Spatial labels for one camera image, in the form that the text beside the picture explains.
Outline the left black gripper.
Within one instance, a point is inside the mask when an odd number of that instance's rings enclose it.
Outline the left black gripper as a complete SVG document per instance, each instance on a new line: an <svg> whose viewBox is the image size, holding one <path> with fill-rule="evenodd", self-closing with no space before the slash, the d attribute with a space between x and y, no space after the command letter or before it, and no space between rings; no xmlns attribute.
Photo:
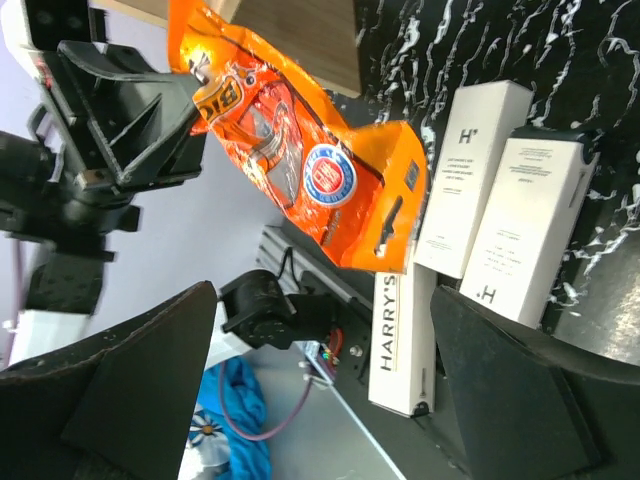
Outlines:
<svg viewBox="0 0 640 480"><path fill-rule="evenodd" d="M19 19L19 60L44 89L64 143L66 183L106 169L118 186L200 175L195 77L158 72L138 50L108 44L106 12L87 1L21 1Z"/></svg>

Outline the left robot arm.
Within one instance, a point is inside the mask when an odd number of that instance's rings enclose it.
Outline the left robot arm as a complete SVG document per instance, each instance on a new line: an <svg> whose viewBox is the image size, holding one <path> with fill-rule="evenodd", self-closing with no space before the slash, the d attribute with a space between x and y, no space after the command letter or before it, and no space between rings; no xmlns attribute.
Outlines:
<svg viewBox="0 0 640 480"><path fill-rule="evenodd" d="M36 244L19 267L10 363L77 341L99 303L114 231L138 229L134 197L197 177L205 140L188 74L112 44L86 1L8 1L7 48L41 101L27 137L1 136L1 228Z"/></svg>

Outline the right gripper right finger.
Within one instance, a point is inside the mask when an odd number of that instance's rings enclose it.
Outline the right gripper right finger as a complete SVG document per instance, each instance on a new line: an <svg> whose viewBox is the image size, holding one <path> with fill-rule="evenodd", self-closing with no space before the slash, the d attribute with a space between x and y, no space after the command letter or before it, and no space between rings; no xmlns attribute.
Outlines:
<svg viewBox="0 0 640 480"><path fill-rule="evenodd" d="M639 369L439 286L430 302L475 479L636 479Z"/></svg>

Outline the orange BIC razor pack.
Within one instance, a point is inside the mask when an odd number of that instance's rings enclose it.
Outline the orange BIC razor pack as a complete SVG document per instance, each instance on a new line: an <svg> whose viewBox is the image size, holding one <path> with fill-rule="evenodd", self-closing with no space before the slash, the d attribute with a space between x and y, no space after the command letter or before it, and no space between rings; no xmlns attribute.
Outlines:
<svg viewBox="0 0 640 480"><path fill-rule="evenodd" d="M213 134L335 265L405 270L428 183L408 123L350 127L304 69L203 1L169 4L168 60L198 83L192 133Z"/></svg>

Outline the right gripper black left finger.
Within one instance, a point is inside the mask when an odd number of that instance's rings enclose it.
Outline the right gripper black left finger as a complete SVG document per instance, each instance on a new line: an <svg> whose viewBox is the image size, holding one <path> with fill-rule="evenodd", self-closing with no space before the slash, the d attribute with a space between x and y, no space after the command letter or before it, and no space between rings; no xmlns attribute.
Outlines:
<svg viewBox="0 0 640 480"><path fill-rule="evenodd" d="M2 478L177 478L217 302L198 282L3 370Z"/></svg>

